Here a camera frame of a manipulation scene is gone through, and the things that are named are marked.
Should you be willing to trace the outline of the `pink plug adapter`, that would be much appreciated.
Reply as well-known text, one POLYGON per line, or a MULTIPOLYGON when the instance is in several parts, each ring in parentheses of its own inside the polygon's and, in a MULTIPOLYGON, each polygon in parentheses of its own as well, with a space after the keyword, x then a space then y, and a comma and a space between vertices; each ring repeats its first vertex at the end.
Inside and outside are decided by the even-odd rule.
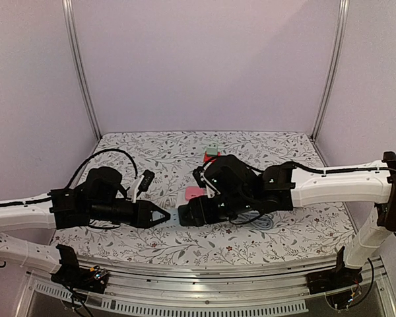
POLYGON ((206 194, 206 190, 204 188, 188 186, 185 189, 184 197, 186 201, 190 201, 193 198, 202 196, 206 194))

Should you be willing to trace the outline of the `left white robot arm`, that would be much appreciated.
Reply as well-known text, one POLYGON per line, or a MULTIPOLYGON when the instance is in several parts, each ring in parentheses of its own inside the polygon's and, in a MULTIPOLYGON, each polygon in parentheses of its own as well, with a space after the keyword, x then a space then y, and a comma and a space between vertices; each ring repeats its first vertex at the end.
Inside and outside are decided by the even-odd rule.
POLYGON ((86 180, 75 188, 51 190, 22 201, 0 201, 0 261, 59 274, 70 286, 80 286, 85 274, 71 247, 35 244, 8 233, 22 229, 88 227, 93 221, 152 228, 171 218, 154 203, 138 198, 148 190, 153 179, 154 173, 146 170, 125 189, 117 170, 93 168, 86 180))

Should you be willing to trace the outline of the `dark green cube adapter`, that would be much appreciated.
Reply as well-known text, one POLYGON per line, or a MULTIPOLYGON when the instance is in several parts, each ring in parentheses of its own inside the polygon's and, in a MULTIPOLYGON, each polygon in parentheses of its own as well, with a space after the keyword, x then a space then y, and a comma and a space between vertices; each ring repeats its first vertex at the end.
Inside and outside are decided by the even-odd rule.
POLYGON ((189 205, 180 205, 178 207, 178 217, 180 225, 183 227, 197 226, 194 211, 189 205))

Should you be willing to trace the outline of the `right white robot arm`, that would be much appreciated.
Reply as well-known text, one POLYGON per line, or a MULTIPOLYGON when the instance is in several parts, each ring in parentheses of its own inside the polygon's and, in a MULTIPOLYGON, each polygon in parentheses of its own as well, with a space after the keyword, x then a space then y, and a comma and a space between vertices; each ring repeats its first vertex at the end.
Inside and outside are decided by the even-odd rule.
POLYGON ((365 201, 373 203, 357 235, 337 255, 328 282, 341 288, 354 272, 396 232, 396 154, 361 165, 310 168, 288 161, 265 170, 234 155, 213 157, 193 171, 201 188, 210 190, 178 208, 180 224, 202 227, 232 221, 239 214, 260 216, 291 211, 318 203, 365 201))

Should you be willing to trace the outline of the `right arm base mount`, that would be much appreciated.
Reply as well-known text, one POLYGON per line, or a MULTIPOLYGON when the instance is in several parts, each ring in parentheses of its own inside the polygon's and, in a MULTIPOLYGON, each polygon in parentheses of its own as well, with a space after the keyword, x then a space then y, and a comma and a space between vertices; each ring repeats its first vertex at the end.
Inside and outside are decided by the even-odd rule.
POLYGON ((311 295, 350 287, 362 282, 362 268, 347 268, 344 261, 344 252, 345 247, 343 246, 337 254, 334 268, 315 271, 306 275, 306 286, 311 295))

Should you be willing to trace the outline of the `grey-blue power strip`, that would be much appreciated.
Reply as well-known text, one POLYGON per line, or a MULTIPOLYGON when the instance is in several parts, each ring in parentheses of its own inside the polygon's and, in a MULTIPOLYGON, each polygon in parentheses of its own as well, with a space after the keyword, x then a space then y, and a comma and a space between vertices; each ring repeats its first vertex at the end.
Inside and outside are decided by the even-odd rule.
POLYGON ((167 209, 167 212, 170 214, 170 219, 167 220, 164 224, 166 226, 180 226, 180 217, 177 208, 167 209))

